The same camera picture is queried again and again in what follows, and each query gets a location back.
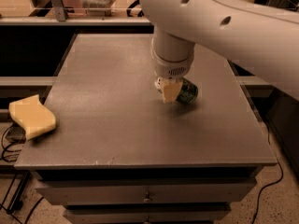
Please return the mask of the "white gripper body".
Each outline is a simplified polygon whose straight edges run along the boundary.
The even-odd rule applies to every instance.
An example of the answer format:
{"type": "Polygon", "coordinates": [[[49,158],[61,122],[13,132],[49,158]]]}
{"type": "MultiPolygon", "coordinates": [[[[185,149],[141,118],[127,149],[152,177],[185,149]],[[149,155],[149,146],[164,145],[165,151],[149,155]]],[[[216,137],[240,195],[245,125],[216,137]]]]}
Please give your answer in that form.
{"type": "Polygon", "coordinates": [[[151,41],[151,56],[155,73],[166,79],[180,79],[188,74],[194,59],[194,46],[175,37],[151,41]]]}

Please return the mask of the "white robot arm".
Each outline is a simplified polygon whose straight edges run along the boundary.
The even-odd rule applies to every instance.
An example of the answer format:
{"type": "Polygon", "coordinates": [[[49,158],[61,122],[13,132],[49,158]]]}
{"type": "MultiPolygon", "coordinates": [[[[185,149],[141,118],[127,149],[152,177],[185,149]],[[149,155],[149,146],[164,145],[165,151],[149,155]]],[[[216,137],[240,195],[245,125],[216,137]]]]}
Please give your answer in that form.
{"type": "Polygon", "coordinates": [[[299,99],[299,13],[242,0],[140,0],[154,25],[155,72],[179,79],[196,44],[299,99]]]}

